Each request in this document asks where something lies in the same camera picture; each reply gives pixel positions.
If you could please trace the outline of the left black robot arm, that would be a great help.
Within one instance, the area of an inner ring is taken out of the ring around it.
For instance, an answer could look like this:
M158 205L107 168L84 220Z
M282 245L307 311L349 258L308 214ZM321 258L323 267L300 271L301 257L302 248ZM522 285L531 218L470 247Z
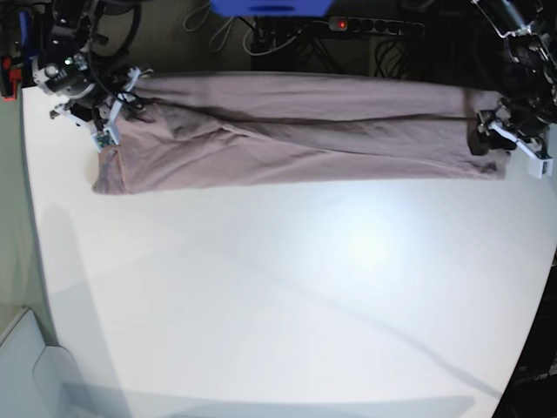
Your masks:
M481 29L474 31L473 58L500 94L492 110L479 111L468 146L474 155L532 145L546 157L546 135L556 123L556 2L473 1L501 41L501 71L492 75L480 58Z

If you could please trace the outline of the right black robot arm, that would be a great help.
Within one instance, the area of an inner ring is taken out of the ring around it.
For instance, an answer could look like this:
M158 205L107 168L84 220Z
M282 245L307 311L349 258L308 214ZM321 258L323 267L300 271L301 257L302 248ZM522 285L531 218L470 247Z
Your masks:
M105 16L131 13L131 26L120 46L110 55L94 51L108 43L99 32ZM108 123L110 108L120 105L140 111L143 103L124 88L131 80L123 67L139 29L140 1L53 1L44 14L40 51L30 61L34 85L48 95L67 98L50 116L72 116L100 130Z

